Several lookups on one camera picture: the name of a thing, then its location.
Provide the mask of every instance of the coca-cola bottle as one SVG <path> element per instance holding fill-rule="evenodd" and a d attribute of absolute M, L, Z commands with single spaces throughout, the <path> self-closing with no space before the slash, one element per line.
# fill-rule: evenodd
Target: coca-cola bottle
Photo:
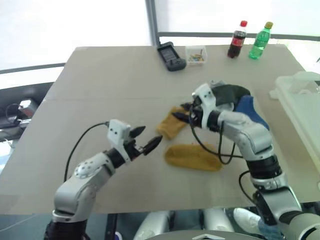
<path fill-rule="evenodd" d="M 230 44 L 230 48 L 228 50 L 228 57 L 229 58 L 235 58 L 238 57 L 241 51 L 241 48 L 244 44 L 245 38 L 247 36 L 246 33 L 246 26 L 247 26 L 247 21 L 241 21 L 240 27 L 234 31 L 233 37 L 232 37 L 232 42 Z"/>

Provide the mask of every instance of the bottle label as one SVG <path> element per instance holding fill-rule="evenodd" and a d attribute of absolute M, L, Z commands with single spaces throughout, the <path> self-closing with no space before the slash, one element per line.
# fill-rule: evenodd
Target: bottle label
<path fill-rule="evenodd" d="M 234 46 L 238 46 L 238 47 L 242 47 L 242 45 L 244 44 L 245 39 L 239 39 L 239 38 L 232 38 L 232 42 L 231 44 Z"/>

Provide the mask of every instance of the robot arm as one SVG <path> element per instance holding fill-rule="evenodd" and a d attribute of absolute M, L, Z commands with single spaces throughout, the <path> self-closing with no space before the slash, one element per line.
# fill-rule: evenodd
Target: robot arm
<path fill-rule="evenodd" d="M 144 129 L 144 126 L 131 129 L 130 125 L 116 119 L 109 122 L 107 137 L 113 148 L 78 164 L 73 175 L 58 188 L 45 239 L 89 239 L 86 235 L 87 219 L 92 212 L 97 192 L 116 172 L 116 168 L 129 164 L 141 154 L 147 155 L 160 143 L 161 136 L 136 149 L 135 137 Z"/>
<path fill-rule="evenodd" d="M 238 146 L 256 188 L 253 201 L 264 222 L 278 224 L 289 240 L 320 239 L 320 216 L 302 212 L 274 153 L 269 131 L 243 113 L 217 108 L 208 84 L 197 88 L 192 97 L 192 124 L 214 132 L 223 126 L 223 135 Z"/>

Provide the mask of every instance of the yellow cloth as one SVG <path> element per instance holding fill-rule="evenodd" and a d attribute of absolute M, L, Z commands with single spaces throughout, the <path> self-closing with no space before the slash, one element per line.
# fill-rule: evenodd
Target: yellow cloth
<path fill-rule="evenodd" d="M 156 127 L 158 133 L 164 136 L 166 139 L 171 140 L 175 138 L 180 130 L 186 125 L 185 122 L 176 119 L 171 113 L 179 112 L 187 114 L 183 107 L 174 106 L 171 108 L 168 116 Z"/>
<path fill-rule="evenodd" d="M 215 150 L 212 145 L 205 145 L 210 150 Z M 178 144 L 170 146 L 164 158 L 168 164 L 190 169 L 219 171 L 222 167 L 219 158 L 204 150 L 196 144 Z"/>

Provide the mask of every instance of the white sneaker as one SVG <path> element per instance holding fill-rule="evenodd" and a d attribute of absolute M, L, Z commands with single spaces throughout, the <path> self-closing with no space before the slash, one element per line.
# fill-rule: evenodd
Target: white sneaker
<path fill-rule="evenodd" d="M 261 235 L 258 227 L 260 216 L 244 208 L 235 208 L 233 217 L 236 223 L 247 233 Z"/>

